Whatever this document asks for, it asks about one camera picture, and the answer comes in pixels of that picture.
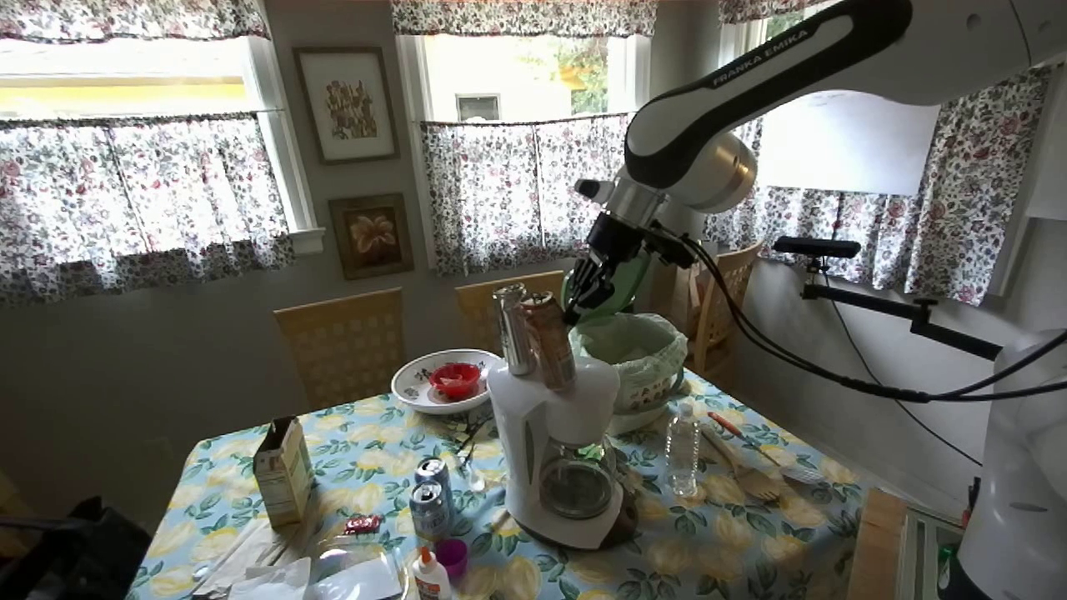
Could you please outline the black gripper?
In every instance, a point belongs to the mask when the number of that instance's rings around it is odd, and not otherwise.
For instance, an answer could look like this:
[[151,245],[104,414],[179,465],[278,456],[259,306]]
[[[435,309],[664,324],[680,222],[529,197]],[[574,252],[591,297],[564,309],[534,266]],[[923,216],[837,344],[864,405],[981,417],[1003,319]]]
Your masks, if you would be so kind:
[[629,225],[600,214],[585,233],[585,251],[564,276],[564,324],[575,326],[632,309],[652,245],[652,225]]

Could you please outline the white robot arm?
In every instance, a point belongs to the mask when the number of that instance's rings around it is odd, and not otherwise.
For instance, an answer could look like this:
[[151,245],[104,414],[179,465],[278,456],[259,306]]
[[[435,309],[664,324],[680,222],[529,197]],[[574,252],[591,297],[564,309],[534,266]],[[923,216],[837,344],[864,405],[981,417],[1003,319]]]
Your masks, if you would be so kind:
[[[837,0],[713,73],[648,101],[622,167],[582,190],[602,203],[568,276],[564,314],[621,309],[617,266],[652,244],[702,251],[661,225],[664,206],[727,211],[752,186],[732,131],[804,92],[858,91],[897,103],[957,101],[1067,47],[1067,0]],[[950,570],[950,600],[1067,600],[1064,340],[1008,346],[978,387],[990,402],[981,494]]]

